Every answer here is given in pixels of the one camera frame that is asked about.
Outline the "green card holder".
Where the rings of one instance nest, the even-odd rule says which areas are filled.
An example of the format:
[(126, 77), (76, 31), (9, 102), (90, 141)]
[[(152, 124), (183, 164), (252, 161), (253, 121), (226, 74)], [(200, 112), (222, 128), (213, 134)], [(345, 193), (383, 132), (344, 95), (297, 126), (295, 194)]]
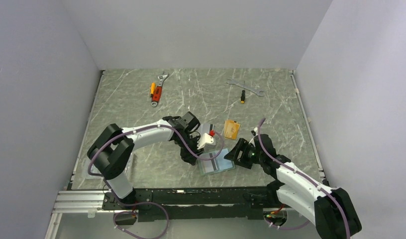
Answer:
[(217, 158), (211, 160), (198, 160), (200, 174), (209, 175), (235, 169), (235, 164), (224, 157), (229, 153), (229, 149), (225, 148), (221, 151)]

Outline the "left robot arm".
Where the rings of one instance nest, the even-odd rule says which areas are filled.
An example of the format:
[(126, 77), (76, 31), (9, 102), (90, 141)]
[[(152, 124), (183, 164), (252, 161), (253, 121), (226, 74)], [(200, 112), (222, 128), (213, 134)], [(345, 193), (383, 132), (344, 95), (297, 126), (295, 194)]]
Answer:
[(132, 152), (159, 142), (173, 141), (180, 147), (181, 159), (195, 165), (198, 149), (197, 131), (201, 123), (191, 112), (181, 116), (166, 116), (143, 126), (120, 128), (108, 125), (87, 152), (87, 157), (115, 193), (115, 202), (122, 209), (129, 209), (136, 200), (136, 191), (124, 170)]

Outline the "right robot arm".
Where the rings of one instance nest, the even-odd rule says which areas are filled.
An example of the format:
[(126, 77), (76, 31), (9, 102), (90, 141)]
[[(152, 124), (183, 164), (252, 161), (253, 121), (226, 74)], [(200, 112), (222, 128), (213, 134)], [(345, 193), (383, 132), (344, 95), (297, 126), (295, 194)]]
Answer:
[(348, 239), (362, 230), (349, 194), (317, 182), (289, 158), (277, 154), (268, 135), (259, 134), (252, 142), (239, 139), (224, 158), (247, 169), (260, 165), (274, 179), (266, 186), (268, 204), (295, 209), (315, 226), (322, 239)]

